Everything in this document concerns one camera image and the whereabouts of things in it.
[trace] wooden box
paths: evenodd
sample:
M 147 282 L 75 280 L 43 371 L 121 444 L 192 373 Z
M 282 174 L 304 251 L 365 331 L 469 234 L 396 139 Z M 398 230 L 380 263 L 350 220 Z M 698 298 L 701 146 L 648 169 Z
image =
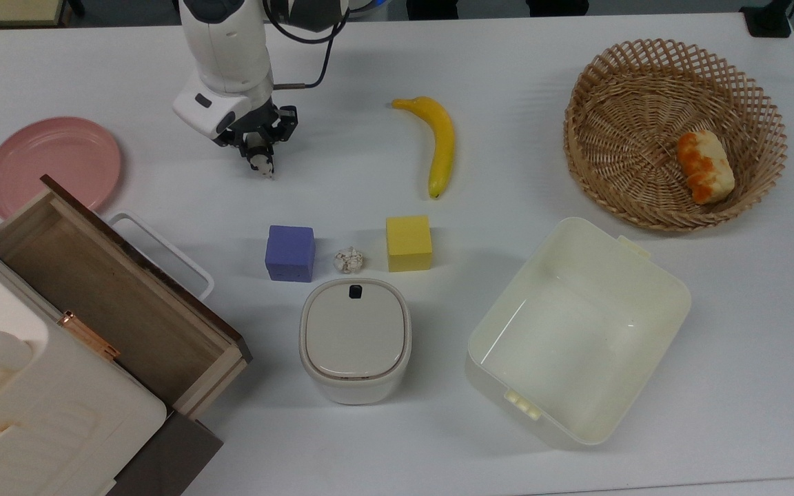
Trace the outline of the wooden box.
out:
M 42 307 L 74 313 L 116 363 L 190 420 L 251 355 L 243 337 L 49 176 L 0 224 L 0 260 Z

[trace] yellow banana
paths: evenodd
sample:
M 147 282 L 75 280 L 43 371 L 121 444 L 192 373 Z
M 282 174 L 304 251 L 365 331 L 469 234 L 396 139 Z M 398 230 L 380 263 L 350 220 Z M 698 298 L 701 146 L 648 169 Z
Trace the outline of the yellow banana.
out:
M 419 116 L 434 132 L 434 158 L 428 175 L 428 194 L 435 200 L 447 188 L 455 158 L 455 129 L 449 114 L 441 104 L 427 96 L 412 100 L 397 99 L 391 102 L 391 106 Z

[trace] yellow sponge block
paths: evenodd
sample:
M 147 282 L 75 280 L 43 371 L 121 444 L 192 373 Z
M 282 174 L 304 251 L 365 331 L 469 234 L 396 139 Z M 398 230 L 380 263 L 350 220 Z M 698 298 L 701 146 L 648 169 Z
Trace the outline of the yellow sponge block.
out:
M 434 255 L 428 216 L 385 219 L 388 271 L 428 270 Z

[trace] purple cube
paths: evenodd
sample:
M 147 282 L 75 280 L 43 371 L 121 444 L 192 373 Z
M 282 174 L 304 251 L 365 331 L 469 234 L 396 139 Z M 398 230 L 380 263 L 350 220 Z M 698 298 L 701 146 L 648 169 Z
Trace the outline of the purple cube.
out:
M 290 226 L 268 228 L 265 268 L 272 280 L 311 282 L 314 267 L 314 229 Z

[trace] bread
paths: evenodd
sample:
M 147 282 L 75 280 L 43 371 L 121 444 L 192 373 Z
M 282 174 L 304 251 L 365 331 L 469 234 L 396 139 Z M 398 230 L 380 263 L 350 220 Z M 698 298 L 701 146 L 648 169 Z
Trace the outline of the bread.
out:
M 734 172 L 728 164 L 728 155 L 713 132 L 683 134 L 678 139 L 675 157 L 688 176 L 694 203 L 715 203 L 734 190 Z

